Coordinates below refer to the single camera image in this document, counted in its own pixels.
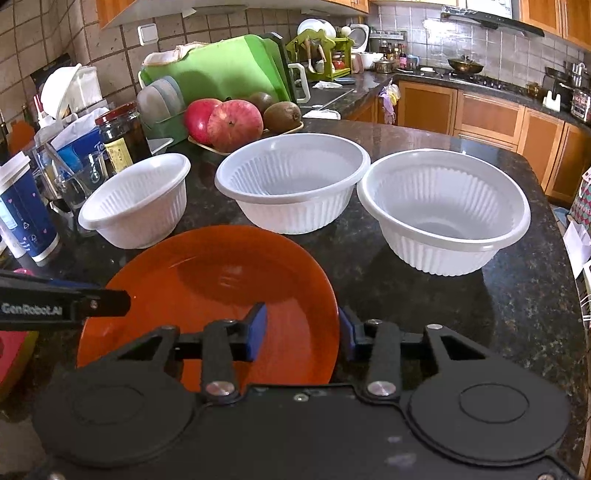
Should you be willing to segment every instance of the dark granite countertop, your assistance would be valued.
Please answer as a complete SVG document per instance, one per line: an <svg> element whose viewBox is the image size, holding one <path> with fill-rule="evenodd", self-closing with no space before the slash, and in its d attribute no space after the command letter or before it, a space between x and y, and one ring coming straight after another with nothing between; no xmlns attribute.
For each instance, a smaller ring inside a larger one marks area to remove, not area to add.
<svg viewBox="0 0 591 480"><path fill-rule="evenodd" d="M559 456L578 471L587 416L581 311L560 233L528 163L505 150L414 129L315 119L305 124L304 132L358 142L374 161L413 148L465 151L499 167L521 186L531 206L529 231L484 268L461 277L429 275L402 262L355 193L333 223L290 238L324 268L339 303L350 305L362 319L396 321L411 332L442 323L562 388L570 400L571 423ZM206 225L249 224L236 202L213 184L220 158L188 142L175 150L189 157L191 171L186 180L187 210L174 233ZM97 235L66 235L46 266L21 264L39 275L104 286L139 253L115 248ZM13 261L6 268L19 266ZM22 471L43 457L30 423L32 400L52 377L74 368L78 338L77 332L41 334L23 379L0 406L0 473ZM356 375L339 361L333 379L346 381Z"/></svg>
<svg viewBox="0 0 591 480"><path fill-rule="evenodd" d="M430 77L421 75L420 73L375 73L375 72L363 72L361 74L353 75L353 77L357 80L357 84L355 85L355 90L351 93L348 93L342 99L337 100L334 103L331 103L328 108L331 110L337 110L343 118L347 117L348 115L352 114L356 111L360 106L362 106L368 99L376 96L380 93L381 89L386 86L390 80L394 83L398 83L400 80L404 80L405 82L418 82L418 83L426 83L429 85L438 85L441 87L448 87L448 88L455 88L457 90L465 90L467 92L474 92L480 93L481 95L488 95L497 98L502 98L508 100L510 102L515 102L520 105L523 105L527 108L531 108L533 110L537 110L542 113L546 113L547 115L551 115L556 118L560 118L565 122L570 124L576 125L577 127L582 128L585 130L589 135L591 135L591 127L587 124L579 120L578 118L573 117L570 112L560 111L555 112L554 110L550 110L542 105L541 102L534 100L527 95L522 95L520 93L515 92L507 92L504 90L497 90L494 88L483 87L480 85L473 85L470 83L458 82L452 80L448 77L439 78L439 77Z"/></svg>

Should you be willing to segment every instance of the jar lid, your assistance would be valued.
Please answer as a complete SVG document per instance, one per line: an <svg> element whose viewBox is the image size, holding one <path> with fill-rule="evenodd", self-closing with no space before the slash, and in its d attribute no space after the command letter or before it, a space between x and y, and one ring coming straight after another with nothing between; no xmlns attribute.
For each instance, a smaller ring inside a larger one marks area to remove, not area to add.
<svg viewBox="0 0 591 480"><path fill-rule="evenodd" d="M109 110L104 115L101 115L95 120L96 125L103 125L107 122L115 120L118 116L124 115L136 108L135 102L126 103L113 110Z"/></svg>

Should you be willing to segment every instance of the yellow label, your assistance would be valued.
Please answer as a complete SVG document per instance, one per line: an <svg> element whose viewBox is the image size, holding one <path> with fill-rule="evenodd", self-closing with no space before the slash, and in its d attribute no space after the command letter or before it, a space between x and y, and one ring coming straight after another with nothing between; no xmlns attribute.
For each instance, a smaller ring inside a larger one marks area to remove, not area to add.
<svg viewBox="0 0 591 480"><path fill-rule="evenodd" d="M105 148L109 153L111 163L117 173L134 164L131 161L131 155L129 155L129 150L127 150L127 145L125 145L125 140L123 138L108 144L106 143Z"/></svg>

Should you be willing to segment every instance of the glass jar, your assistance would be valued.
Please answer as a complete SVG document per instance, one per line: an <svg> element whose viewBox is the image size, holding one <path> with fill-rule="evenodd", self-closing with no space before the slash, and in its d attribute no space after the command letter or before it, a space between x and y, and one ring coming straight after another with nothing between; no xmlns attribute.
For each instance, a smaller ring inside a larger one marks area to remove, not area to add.
<svg viewBox="0 0 591 480"><path fill-rule="evenodd" d="M152 156L135 102L105 113L95 123L116 173Z"/></svg>

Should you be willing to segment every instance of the green dish rack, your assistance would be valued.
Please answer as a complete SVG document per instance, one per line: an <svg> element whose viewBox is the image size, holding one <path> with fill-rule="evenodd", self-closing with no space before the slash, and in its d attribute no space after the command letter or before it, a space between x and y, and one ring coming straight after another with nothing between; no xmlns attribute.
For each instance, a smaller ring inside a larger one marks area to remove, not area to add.
<svg viewBox="0 0 591 480"><path fill-rule="evenodd" d="M327 38L324 30L304 30L296 38L290 41L285 47L290 60L295 63L301 63L307 66L308 59L306 53L306 39L309 39L312 43L312 57L315 57L315 52L318 46L322 47L326 62L324 65L323 73L312 73L306 69L306 78L308 80L327 80L331 82L339 77L344 77L351 74L351 48L354 45L353 40L350 38ZM335 52L343 53L343 61L345 62L345 68L339 70L333 70L332 55Z"/></svg>

